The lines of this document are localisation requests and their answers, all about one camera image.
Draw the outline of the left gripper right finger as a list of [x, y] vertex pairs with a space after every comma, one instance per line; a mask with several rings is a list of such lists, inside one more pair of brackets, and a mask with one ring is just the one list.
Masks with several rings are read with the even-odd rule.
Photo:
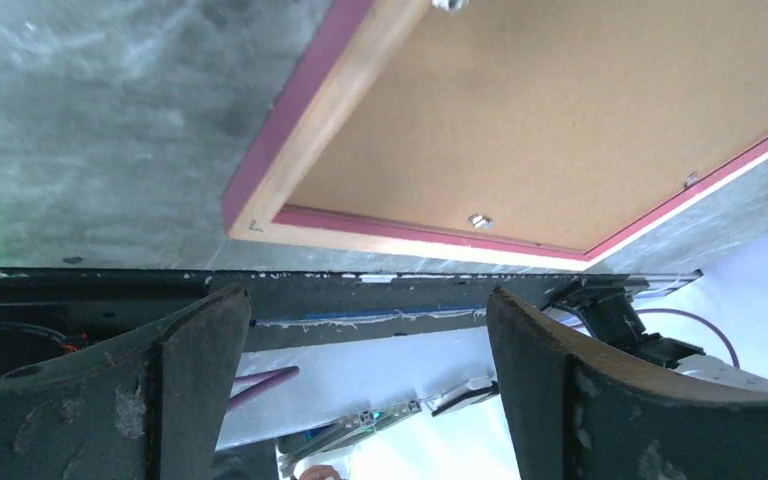
[[768, 392], [653, 365], [504, 289], [486, 317], [523, 479], [768, 479]]

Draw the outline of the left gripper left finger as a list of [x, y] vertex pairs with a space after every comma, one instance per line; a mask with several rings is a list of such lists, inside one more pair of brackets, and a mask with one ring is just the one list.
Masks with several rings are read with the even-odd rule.
[[0, 479], [206, 479], [251, 319], [219, 290], [0, 377]]

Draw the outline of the brown frame backing board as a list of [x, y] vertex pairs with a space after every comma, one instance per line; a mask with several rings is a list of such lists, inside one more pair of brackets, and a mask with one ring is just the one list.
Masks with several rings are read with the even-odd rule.
[[768, 1], [430, 8], [278, 221], [579, 256], [768, 156]]

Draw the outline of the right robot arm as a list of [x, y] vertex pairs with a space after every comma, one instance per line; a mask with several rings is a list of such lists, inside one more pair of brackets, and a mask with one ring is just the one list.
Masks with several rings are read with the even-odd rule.
[[[634, 306], [636, 300], [665, 296], [694, 280], [688, 275], [580, 275], [565, 287], [547, 291], [548, 302], [542, 312], [569, 328], [585, 331], [627, 354], [679, 374], [768, 393], [768, 379], [742, 370], [734, 346], [711, 322], [689, 312]], [[675, 314], [700, 322], [723, 341], [730, 361], [710, 356], [701, 347], [648, 331], [641, 316], [649, 313]]]

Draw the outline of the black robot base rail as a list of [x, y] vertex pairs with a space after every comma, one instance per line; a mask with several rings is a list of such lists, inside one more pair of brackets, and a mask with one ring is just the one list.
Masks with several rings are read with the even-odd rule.
[[101, 340], [242, 286], [251, 306], [249, 352], [480, 326], [492, 291], [545, 307], [576, 286], [658, 298], [689, 274], [360, 274], [328, 272], [0, 269], [0, 313]]

